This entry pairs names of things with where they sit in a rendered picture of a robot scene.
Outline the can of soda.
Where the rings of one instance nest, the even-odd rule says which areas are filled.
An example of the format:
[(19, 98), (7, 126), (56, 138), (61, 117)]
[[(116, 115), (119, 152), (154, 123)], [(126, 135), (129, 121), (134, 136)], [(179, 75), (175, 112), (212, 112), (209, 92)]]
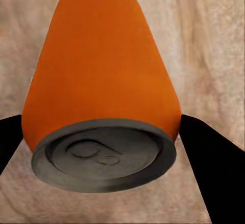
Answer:
[(66, 191), (130, 190), (176, 160), (182, 113), (137, 0), (60, 0), (21, 117), (34, 174)]

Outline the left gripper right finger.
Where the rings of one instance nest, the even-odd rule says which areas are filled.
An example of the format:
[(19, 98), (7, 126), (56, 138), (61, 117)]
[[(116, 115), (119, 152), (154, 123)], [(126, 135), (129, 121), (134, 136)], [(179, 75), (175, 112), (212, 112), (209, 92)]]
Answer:
[(212, 224), (245, 224), (245, 151), (184, 114), (179, 136)]

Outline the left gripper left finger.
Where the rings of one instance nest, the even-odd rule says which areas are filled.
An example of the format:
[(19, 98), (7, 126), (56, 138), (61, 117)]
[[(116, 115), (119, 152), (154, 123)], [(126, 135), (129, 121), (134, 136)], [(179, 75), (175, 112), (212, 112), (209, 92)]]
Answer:
[(22, 115), (0, 120), (0, 174), (24, 138), (21, 127)]

